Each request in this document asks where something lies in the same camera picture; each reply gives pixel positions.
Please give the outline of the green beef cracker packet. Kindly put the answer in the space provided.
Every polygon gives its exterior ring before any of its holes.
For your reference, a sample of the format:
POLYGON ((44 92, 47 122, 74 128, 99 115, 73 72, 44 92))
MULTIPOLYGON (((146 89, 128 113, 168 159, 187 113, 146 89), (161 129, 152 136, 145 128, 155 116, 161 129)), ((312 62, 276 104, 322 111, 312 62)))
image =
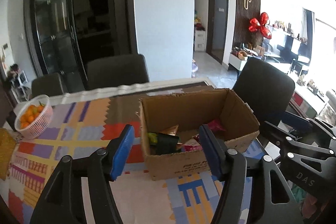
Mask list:
POLYGON ((157 144, 155 145, 155 152, 157 155, 166 155, 170 153, 175 153, 177 145, 179 142, 179 137, 175 135, 157 133, 157 144))

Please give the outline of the plaid long snack packet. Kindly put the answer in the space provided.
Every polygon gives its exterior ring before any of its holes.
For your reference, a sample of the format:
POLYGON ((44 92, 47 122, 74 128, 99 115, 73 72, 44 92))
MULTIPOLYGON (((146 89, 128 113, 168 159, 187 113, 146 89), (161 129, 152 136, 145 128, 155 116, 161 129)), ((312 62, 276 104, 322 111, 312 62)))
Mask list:
POLYGON ((189 139, 187 142, 185 142, 181 146, 182 152, 190 152, 190 151, 199 151, 202 150, 202 145, 199 140, 199 135, 193 136, 191 139, 189 139))

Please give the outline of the pink snack packet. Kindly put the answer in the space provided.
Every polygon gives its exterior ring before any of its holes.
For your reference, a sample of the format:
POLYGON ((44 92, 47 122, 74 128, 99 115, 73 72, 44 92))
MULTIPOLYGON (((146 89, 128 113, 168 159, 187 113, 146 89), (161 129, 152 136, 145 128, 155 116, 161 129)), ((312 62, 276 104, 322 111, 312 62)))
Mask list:
POLYGON ((227 131, 219 118, 215 118, 214 120, 210 121, 207 125, 214 135, 216 134, 221 135, 226 133, 227 131))

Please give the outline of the dark chair right side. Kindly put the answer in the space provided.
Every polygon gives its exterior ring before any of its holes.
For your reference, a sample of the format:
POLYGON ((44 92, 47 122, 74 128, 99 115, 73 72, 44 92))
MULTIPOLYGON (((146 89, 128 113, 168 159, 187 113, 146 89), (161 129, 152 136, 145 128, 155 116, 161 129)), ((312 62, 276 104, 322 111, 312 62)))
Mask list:
POLYGON ((280 123, 295 90, 294 81, 273 65, 250 58, 233 86, 234 92, 253 110, 259 123, 280 123))

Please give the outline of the colourful patterned tablecloth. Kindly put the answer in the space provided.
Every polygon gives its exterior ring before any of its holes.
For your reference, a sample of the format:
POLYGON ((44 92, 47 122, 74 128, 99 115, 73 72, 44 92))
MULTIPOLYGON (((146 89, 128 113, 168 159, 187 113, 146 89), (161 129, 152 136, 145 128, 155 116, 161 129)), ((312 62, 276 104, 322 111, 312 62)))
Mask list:
POLYGON ((154 181, 146 167, 140 132, 139 101, 145 97, 213 90, 177 88, 53 104, 51 124, 13 153, 1 195, 19 223, 29 223, 38 198, 59 160, 89 156, 120 135, 125 125, 135 138, 122 175, 111 184, 125 223, 210 223, 221 184, 210 171, 154 181))

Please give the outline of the green yellow snack packet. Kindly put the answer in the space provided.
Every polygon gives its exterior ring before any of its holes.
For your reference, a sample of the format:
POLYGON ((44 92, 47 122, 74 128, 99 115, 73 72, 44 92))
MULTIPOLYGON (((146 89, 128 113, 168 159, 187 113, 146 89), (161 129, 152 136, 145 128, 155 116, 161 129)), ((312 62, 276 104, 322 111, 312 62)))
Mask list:
POLYGON ((149 132, 147 135, 148 135, 148 139, 149 139, 150 145, 157 145, 157 143, 158 143, 158 134, 157 133, 153 133, 153 132, 149 132))

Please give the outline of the brown cardboard box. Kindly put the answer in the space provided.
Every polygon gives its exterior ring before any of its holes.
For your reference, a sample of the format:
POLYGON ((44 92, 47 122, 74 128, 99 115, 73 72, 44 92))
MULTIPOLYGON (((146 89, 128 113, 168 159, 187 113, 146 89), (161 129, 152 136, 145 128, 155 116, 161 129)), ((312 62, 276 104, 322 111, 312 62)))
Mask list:
POLYGON ((220 119, 225 132, 217 134, 227 147, 245 152, 259 135, 259 122, 250 107, 231 89, 201 90, 145 97, 139 101, 143 158, 151 179, 166 180, 209 170, 203 151, 153 154, 149 133, 178 127, 181 141, 188 141, 203 124, 220 119))

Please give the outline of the pink basket of oranges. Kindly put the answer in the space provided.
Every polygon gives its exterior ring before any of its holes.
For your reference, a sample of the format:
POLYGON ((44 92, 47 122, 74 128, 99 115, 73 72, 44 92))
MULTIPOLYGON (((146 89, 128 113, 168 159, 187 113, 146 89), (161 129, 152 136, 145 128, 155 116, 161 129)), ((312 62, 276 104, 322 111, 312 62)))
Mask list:
POLYGON ((22 107, 15 118, 15 129, 26 139, 40 136, 50 125, 53 109, 49 96, 42 94, 22 107))

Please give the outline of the dark chair far left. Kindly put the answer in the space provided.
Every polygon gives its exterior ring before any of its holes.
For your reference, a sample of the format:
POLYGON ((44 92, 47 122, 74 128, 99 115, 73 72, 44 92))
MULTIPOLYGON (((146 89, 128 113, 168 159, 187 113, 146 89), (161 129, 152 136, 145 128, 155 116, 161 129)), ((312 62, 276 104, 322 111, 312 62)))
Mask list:
POLYGON ((31 98, 40 95, 49 97, 59 96, 68 92, 67 87, 59 73, 52 73, 38 77, 31 84, 31 98))

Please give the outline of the yellow woven tissue box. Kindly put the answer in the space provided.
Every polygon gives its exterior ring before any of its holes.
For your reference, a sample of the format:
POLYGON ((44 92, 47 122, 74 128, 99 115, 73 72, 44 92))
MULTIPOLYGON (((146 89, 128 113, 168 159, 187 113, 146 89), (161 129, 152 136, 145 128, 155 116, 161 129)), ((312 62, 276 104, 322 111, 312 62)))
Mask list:
POLYGON ((0 179, 5 180, 16 142, 5 128, 0 129, 0 179))

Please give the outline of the dark chair behind table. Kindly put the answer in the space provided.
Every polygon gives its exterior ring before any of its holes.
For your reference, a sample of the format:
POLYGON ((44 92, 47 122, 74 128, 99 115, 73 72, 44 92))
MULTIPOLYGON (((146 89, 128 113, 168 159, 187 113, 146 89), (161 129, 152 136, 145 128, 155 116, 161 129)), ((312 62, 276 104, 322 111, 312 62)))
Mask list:
POLYGON ((87 66, 88 89, 149 83, 144 55, 129 54, 96 59, 87 66))

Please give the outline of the red balloon decoration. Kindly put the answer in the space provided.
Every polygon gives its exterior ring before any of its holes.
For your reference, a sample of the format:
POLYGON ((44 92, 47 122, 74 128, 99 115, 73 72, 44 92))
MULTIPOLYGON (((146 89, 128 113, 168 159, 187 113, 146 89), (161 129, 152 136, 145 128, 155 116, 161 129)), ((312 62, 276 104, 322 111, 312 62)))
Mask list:
POLYGON ((268 27, 266 27, 268 20, 269 20, 268 14, 266 12, 262 12, 259 20, 257 18, 252 18, 249 21, 248 30, 250 32, 260 32, 260 34, 262 34, 264 38, 272 39, 272 33, 268 29, 268 27))

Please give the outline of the white storage shelf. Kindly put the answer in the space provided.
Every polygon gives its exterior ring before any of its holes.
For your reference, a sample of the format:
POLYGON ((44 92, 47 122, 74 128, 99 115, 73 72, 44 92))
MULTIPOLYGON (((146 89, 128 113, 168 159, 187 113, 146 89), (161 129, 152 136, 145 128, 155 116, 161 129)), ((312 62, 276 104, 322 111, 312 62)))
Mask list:
POLYGON ((201 18, 198 16, 197 11, 194 14, 194 51, 206 51, 206 30, 203 27, 201 18))

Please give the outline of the black glass sliding door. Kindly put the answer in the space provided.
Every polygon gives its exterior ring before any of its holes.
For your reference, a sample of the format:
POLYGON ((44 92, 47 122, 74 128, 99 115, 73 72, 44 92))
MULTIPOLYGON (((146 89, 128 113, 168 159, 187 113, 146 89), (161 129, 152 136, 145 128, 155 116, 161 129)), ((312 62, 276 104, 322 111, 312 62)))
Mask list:
POLYGON ((138 51, 134 0, 24 0, 37 76, 57 73, 69 92, 86 89, 88 63, 138 51))

